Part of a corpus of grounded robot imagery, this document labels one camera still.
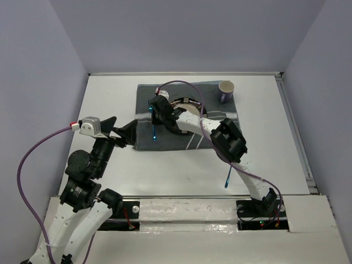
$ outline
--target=black bracket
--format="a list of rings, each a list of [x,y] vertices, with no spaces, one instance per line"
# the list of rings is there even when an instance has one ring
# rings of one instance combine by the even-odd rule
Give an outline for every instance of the black bracket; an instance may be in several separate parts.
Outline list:
[[[246,140],[229,118],[220,122],[220,125],[210,134],[210,138],[228,162],[240,163],[243,154],[247,153]]]

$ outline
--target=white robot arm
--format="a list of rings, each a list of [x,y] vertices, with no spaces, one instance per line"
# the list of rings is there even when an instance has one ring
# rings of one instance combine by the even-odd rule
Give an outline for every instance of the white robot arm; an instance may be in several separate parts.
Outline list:
[[[150,100],[153,109],[152,123],[155,125],[165,125],[176,133],[186,133],[187,131],[205,136],[215,146],[219,158],[225,162],[232,163],[239,168],[239,176],[247,186],[253,201],[253,208],[261,215],[267,215],[273,210],[277,195],[274,190],[264,181],[246,175],[243,167],[239,164],[243,154],[247,153],[246,140],[235,124],[228,118],[222,121],[202,119],[178,107],[172,108],[168,100],[158,95]]]

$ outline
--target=white table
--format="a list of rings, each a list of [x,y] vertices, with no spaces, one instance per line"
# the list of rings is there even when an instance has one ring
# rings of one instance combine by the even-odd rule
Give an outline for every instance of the white table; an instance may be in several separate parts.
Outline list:
[[[91,76],[79,118],[118,118],[122,127],[134,119],[138,84],[161,84],[170,80],[189,82],[230,80],[248,154],[242,158],[252,173],[279,187],[282,194],[309,194],[303,167],[284,111],[274,76]],[[91,151],[94,140],[76,133],[70,152]],[[228,166],[213,150],[139,152],[131,147],[115,149],[102,188],[124,196],[248,195],[236,172],[224,188]],[[60,193],[67,182],[64,175]]]

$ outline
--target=white panel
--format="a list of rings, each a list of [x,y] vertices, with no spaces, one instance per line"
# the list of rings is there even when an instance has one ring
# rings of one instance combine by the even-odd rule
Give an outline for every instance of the white panel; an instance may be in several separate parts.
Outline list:
[[[138,84],[161,84],[174,79],[232,81],[248,146],[242,164],[272,181],[283,194],[309,193],[273,76],[91,76],[80,118],[94,116],[103,120],[117,116],[116,126],[122,127],[135,118]],[[76,133],[70,151],[91,151],[93,143],[92,138]],[[124,196],[248,195],[236,172],[232,172],[229,188],[224,188],[228,171],[229,167],[213,150],[140,152],[127,147],[115,149],[99,182],[103,188],[112,188]]]
[[[290,232],[330,232],[337,229],[326,196],[285,197]]]
[[[77,263],[82,263],[83,249]],[[86,264],[349,264],[338,231],[98,232]]]

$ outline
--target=gray mat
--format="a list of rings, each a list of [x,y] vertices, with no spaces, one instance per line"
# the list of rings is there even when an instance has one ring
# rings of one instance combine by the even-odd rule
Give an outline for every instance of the gray mat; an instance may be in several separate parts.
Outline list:
[[[220,104],[217,100],[216,92],[218,89],[218,82],[196,85],[203,94],[208,118],[213,120],[223,120],[226,117],[230,118],[240,129],[234,100],[231,100],[225,104]],[[155,96],[155,89],[158,86],[159,85],[138,86],[135,116],[135,118],[138,119],[138,125],[136,132],[136,145],[134,148],[141,151],[194,150],[211,148],[207,140],[203,140],[200,135],[174,134],[162,125],[155,126],[157,140],[153,141],[151,113],[148,106],[148,100]],[[197,91],[185,84],[167,85],[166,87],[163,87],[162,90],[166,90],[169,93],[169,102],[172,102],[180,97],[189,97],[197,101],[201,101]]]

